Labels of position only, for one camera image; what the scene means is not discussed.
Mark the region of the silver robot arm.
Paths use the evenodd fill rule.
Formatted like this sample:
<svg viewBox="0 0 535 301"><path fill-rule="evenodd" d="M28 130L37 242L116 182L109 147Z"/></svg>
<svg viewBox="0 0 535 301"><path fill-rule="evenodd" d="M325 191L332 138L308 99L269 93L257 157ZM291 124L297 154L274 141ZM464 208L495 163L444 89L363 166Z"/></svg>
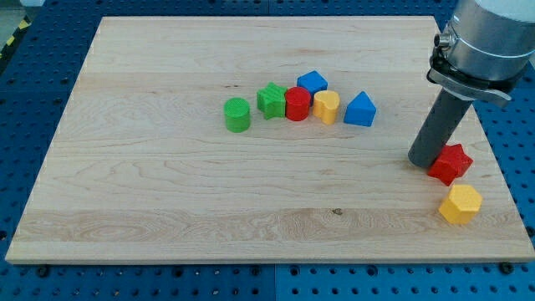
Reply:
<svg viewBox="0 0 535 301"><path fill-rule="evenodd" d="M430 82L503 107L534 55L534 0L461 0L434 44Z"/></svg>

